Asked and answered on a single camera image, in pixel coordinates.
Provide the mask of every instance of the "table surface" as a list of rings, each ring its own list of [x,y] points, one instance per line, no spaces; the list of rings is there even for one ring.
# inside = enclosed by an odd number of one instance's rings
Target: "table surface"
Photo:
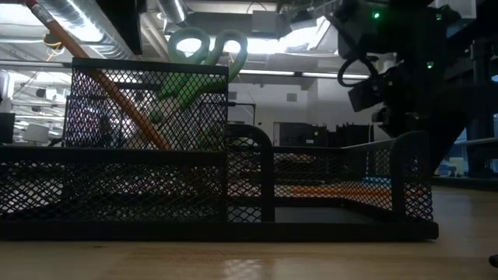
[[[498,193],[436,188],[421,243],[0,243],[1,280],[498,279]]]

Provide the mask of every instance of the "ceiling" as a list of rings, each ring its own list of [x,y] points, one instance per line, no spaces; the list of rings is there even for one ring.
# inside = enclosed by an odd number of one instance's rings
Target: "ceiling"
[[[277,1],[265,1],[261,5],[265,9],[274,11]],[[252,13],[264,8],[249,1],[186,1],[188,8],[196,12],[205,12],[212,15],[208,18],[217,19],[216,13]],[[68,51],[53,51],[42,42],[47,29],[22,5],[0,4],[0,60],[17,61],[54,61],[70,62],[72,56]],[[157,42],[150,40],[150,34],[163,34],[163,23],[158,17],[156,0],[147,1],[147,15],[153,24],[144,25],[142,22],[142,49],[143,55],[137,59],[144,61],[164,61],[161,57],[163,49],[157,47]],[[343,60],[335,55],[337,51],[337,33],[333,28],[326,29],[318,34],[317,46],[311,50],[293,50],[286,53],[249,54],[244,69],[284,70],[295,72],[337,72]],[[102,58],[96,52],[94,44],[80,42],[83,49],[91,58]],[[220,62],[228,64],[229,55],[224,55]],[[65,113],[64,94],[68,94],[71,83],[70,69],[47,72],[39,68],[12,68],[0,65],[0,70],[12,73],[16,78],[13,111],[17,115],[16,134],[22,132],[26,123],[40,123],[51,127],[51,136],[60,137]],[[349,68],[353,74],[366,74],[366,69],[359,64]],[[255,84],[293,84],[301,85],[305,90],[314,81],[305,78],[277,78],[264,75],[242,75],[234,82]],[[36,96],[39,89],[55,89],[60,97],[58,100],[48,100]]]

